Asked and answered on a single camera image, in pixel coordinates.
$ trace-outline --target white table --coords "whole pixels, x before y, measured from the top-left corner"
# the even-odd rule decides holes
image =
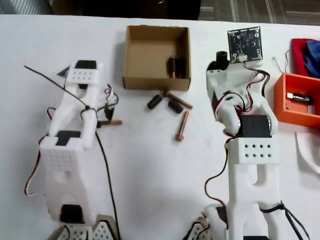
[[[168,109],[164,100],[145,111],[157,91],[125,90],[122,84],[127,25],[190,28],[191,86],[177,92],[193,104],[184,132],[173,140],[182,115]],[[122,126],[98,132],[106,149],[124,240],[182,239],[203,208],[213,203],[205,196],[205,180],[220,171],[225,160],[223,126],[214,121],[206,91],[206,68],[217,51],[228,50],[227,30],[261,26],[263,69],[271,73],[267,88],[273,104],[273,83],[291,38],[320,39],[319,26],[209,21],[124,19],[78,16],[0,15],[0,232],[2,239],[46,239],[58,226],[47,212],[42,196],[26,197],[24,184],[34,167],[38,139],[47,132],[45,110],[57,107],[63,92],[26,70],[28,65],[60,84],[56,73],[70,62],[103,62],[105,79],[120,97],[114,119]],[[279,125],[280,186],[286,206],[301,220],[312,239],[320,235],[320,177],[310,171],[297,153],[294,131],[305,128]],[[96,156],[101,158],[97,143]],[[43,189],[44,168],[30,190]],[[209,184],[210,192],[228,201],[228,174]],[[111,202],[109,212],[112,214]],[[288,239],[295,235],[286,222]]]

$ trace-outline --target black part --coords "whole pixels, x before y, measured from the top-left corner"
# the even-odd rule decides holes
[[[185,78],[186,75],[186,59],[178,58],[176,60],[176,71],[178,73],[179,78]]]
[[[167,62],[168,73],[175,73],[177,71],[177,59],[175,57],[169,57]]]
[[[219,218],[227,224],[227,210],[224,206],[217,206],[216,211],[218,213]]]
[[[217,69],[218,69],[218,67],[217,67],[217,62],[216,62],[216,61],[210,62],[210,64],[209,64],[208,67],[206,68],[207,71],[217,70]]]
[[[266,115],[241,115],[238,137],[271,138],[269,120]]]
[[[228,60],[228,53],[226,51],[217,51],[216,56],[216,69],[226,70],[230,61]]]
[[[158,105],[158,103],[160,103],[162,100],[162,96],[160,96],[159,94],[155,95],[150,102],[148,102],[147,107],[149,109],[154,109],[155,106]]]
[[[75,64],[75,69],[97,69],[97,62],[94,60],[79,60]]]
[[[184,109],[176,100],[173,99],[170,99],[168,106],[177,114],[180,114]]]
[[[81,206],[75,204],[62,205],[60,221],[66,224],[84,224],[85,222]]]
[[[70,66],[67,66],[65,69],[58,72],[57,75],[65,78],[68,75],[69,69],[70,69]]]
[[[57,133],[58,141],[56,142],[56,146],[66,146],[69,142],[70,138],[80,138],[80,131],[67,131],[61,130]]]
[[[243,240],[269,240],[267,236],[243,236]]]
[[[246,55],[247,59],[243,62],[262,60],[262,42],[260,27],[249,27],[227,32],[230,61],[232,64],[240,63],[238,57]]]
[[[87,89],[88,88],[88,84],[78,84],[80,89]]]
[[[112,117],[114,116],[114,111],[115,111],[115,108],[109,109],[108,108],[108,104],[105,104],[105,106],[104,106],[104,115],[105,115],[106,119],[111,121]]]

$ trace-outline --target black circuit board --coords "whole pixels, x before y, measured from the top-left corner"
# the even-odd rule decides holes
[[[232,64],[263,59],[259,26],[231,30],[227,33]]]

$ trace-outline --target perforated plate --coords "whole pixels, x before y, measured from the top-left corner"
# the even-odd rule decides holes
[[[83,226],[68,226],[70,237],[67,229],[64,229],[57,240],[86,240],[88,227]],[[92,240],[115,240],[110,232],[108,225],[105,222],[100,222],[92,233]]]
[[[202,225],[200,223],[196,223],[192,230],[191,233],[188,237],[187,240],[196,240],[198,234],[203,230],[204,228],[202,227]],[[213,238],[210,236],[210,229],[208,229],[207,231],[204,231],[200,234],[198,240],[213,240]]]

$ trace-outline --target open cardboard box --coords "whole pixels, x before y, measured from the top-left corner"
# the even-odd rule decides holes
[[[286,97],[299,93],[313,98],[314,112],[305,103]],[[274,85],[274,114],[280,122],[320,128],[320,79],[283,73]]]
[[[170,78],[170,57],[186,61],[184,78]],[[187,91],[191,82],[189,29],[167,26],[128,26],[123,86],[125,89]]]

